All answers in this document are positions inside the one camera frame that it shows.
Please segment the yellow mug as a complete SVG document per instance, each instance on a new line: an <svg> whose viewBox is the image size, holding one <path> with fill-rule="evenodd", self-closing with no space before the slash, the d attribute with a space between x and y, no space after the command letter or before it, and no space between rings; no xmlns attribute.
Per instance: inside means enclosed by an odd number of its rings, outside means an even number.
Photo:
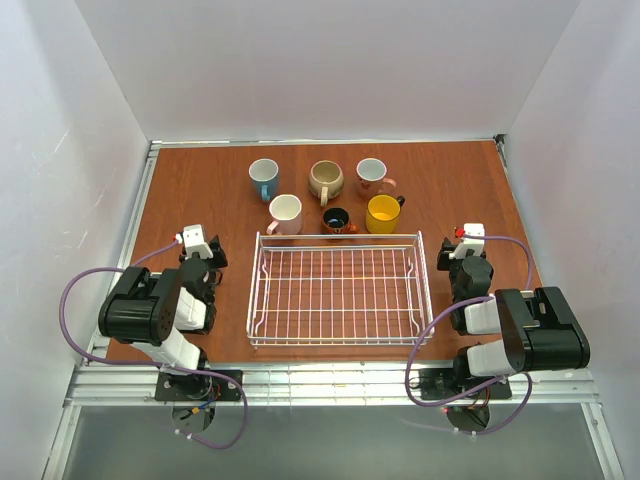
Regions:
<svg viewBox="0 0 640 480"><path fill-rule="evenodd" d="M393 234L404 203L404 196L379 194L372 197L367 204L365 220L367 231L376 235Z"/></svg>

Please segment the pink faceted mug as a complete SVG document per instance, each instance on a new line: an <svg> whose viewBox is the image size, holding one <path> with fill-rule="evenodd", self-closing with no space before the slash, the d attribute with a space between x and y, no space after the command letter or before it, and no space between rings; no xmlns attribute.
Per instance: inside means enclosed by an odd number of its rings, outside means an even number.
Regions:
<svg viewBox="0 0 640 480"><path fill-rule="evenodd" d="M302 229L302 203L292 194L276 196L269 204L271 223L268 235L296 235Z"/></svg>

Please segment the blue mug white inside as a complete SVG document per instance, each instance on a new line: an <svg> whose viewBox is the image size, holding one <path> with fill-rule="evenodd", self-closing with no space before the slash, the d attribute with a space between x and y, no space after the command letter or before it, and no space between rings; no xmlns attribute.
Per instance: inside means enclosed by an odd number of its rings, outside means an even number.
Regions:
<svg viewBox="0 0 640 480"><path fill-rule="evenodd" d="M249 167L249 177L261 200L272 201L279 185L278 164L268 158L257 159Z"/></svg>

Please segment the beige round mug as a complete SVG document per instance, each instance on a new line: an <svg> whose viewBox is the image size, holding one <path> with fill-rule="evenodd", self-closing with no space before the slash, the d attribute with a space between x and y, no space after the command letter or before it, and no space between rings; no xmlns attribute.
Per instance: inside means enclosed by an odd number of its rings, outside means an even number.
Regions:
<svg viewBox="0 0 640 480"><path fill-rule="evenodd" d="M326 207L330 200L342 192L344 174L337 163L321 160L312 166L308 183L311 193L320 200L320 206Z"/></svg>

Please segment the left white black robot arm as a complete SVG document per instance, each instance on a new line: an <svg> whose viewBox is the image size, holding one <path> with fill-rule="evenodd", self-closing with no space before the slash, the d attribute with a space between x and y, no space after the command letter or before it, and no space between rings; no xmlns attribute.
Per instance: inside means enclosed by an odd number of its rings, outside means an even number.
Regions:
<svg viewBox="0 0 640 480"><path fill-rule="evenodd" d="M184 376L207 362L204 351L186 335L212 330L215 289L228 260L219 237L207 239L199 226L184 229L178 240L183 243L179 267L159 275L141 266L124 270L100 309L98 327L102 335Z"/></svg>

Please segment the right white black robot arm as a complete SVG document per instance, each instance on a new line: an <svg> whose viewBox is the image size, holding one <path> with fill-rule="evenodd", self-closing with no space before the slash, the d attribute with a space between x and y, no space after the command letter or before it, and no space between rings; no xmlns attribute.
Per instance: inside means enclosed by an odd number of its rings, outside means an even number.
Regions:
<svg viewBox="0 0 640 480"><path fill-rule="evenodd" d="M462 336L497 335L499 340L463 347L453 360L453 380L469 389L491 377L588 366L588 339L562 291L555 287L489 292L493 266L481 239L441 244L437 269L446 271L452 301L466 304L449 314Z"/></svg>

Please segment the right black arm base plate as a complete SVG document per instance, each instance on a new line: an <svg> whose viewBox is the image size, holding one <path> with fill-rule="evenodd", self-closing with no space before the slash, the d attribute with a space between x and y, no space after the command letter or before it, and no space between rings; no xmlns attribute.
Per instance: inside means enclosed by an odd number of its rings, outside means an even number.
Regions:
<svg viewBox="0 0 640 480"><path fill-rule="evenodd" d="M418 387L421 399L442 400L456 394L468 392L471 388L488 380L486 378L470 377L460 380L456 377L454 369L449 368L423 368L419 370ZM512 398L509 382L495 383L488 387L490 400L507 400Z"/></svg>

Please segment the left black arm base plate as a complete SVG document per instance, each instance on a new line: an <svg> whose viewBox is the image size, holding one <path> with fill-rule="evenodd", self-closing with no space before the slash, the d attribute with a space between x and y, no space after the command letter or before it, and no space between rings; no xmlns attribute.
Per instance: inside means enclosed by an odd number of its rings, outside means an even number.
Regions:
<svg viewBox="0 0 640 480"><path fill-rule="evenodd" d="M154 394L156 401L201 402L209 400L239 401L241 395L230 380L219 377L160 372Z"/></svg>

